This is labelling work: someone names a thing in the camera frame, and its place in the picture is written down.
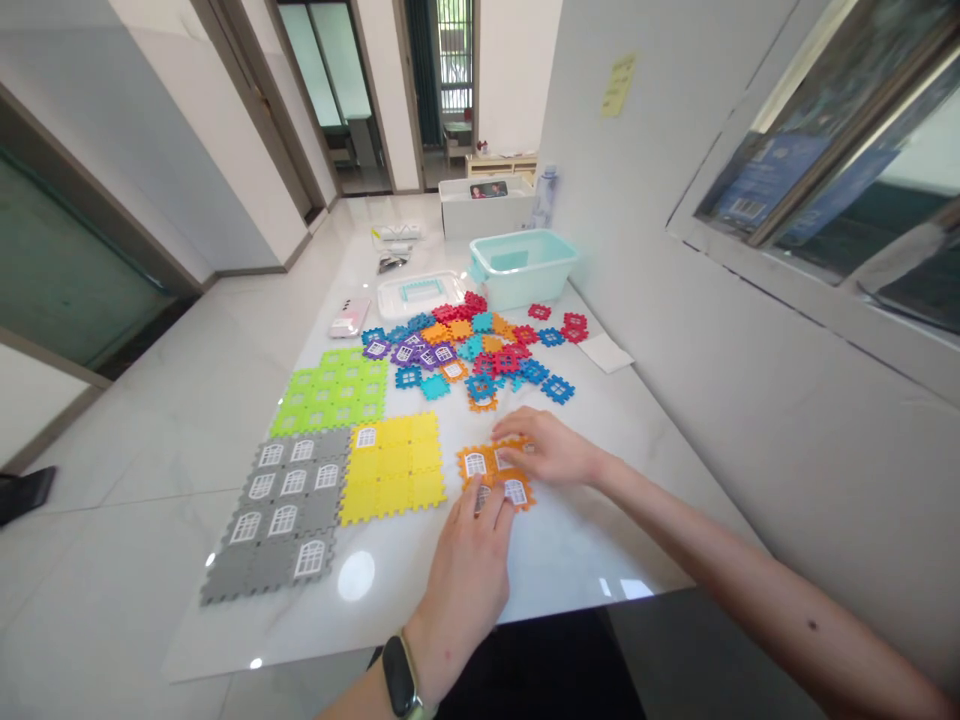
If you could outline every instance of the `hand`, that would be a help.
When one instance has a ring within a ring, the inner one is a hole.
[[[493,440],[508,435],[525,435],[533,441],[533,452],[506,448],[500,453],[528,475],[554,485],[596,482],[607,454],[557,420],[552,413],[522,407],[507,415],[493,428]]]
[[[480,480],[471,479],[450,508],[427,592],[403,630],[427,707],[438,705],[453,687],[510,596],[507,548],[516,511],[504,497],[503,483],[497,483],[475,515]]]

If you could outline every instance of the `forearm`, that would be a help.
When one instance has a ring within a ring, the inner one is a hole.
[[[316,720],[393,720],[383,658],[377,661]]]
[[[592,484],[827,708],[956,717],[929,680],[814,585],[621,460],[605,455]]]

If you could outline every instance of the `green curtain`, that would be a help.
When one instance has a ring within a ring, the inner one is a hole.
[[[430,32],[430,6],[436,0],[407,0],[410,26],[410,51],[413,55],[413,83],[417,91],[417,115],[424,145],[439,146],[440,99],[437,97],[433,34]]]

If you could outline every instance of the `teal plastic bin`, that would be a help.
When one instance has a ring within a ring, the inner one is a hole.
[[[555,300],[580,253],[545,229],[478,238],[470,243],[469,272],[491,310]]]

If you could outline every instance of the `white table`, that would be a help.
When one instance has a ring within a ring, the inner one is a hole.
[[[466,243],[444,243],[442,234],[434,230],[406,267],[378,278],[369,237],[358,231],[297,368],[316,365],[323,352],[344,344],[331,340],[326,332],[345,297],[375,297],[382,279],[429,269],[464,270],[468,253]],[[367,328],[381,324],[375,306]],[[551,322],[534,321],[526,317],[525,310],[503,314],[511,321],[527,321],[540,328],[560,325],[565,311],[575,311],[587,315],[591,330],[599,330],[597,320],[569,285],[554,303]],[[494,423],[524,404],[553,411],[675,495],[760,545],[631,368],[605,375],[569,343],[554,348],[535,345],[534,357],[576,386],[576,395],[566,405],[557,405],[527,384],[516,394],[509,386],[501,390],[495,412],[474,414],[468,410],[462,383],[436,402],[426,401],[417,389],[391,387],[388,417],[437,413],[449,501],[439,509],[408,511],[399,517],[339,528],[332,574],[319,583],[201,608],[202,578],[198,579],[198,594],[190,599],[164,663],[166,678],[176,682],[241,670],[255,658],[270,665],[382,644],[406,621],[423,594],[447,509],[460,495],[456,453],[488,441]],[[269,420],[264,418],[265,427]],[[537,504],[519,515],[513,527],[511,595],[501,622],[656,595],[693,584],[604,497],[586,488],[558,491],[536,482],[533,492]],[[363,584],[363,568],[369,569],[371,561],[374,574],[369,591],[357,599],[345,599],[356,594],[358,580]]]

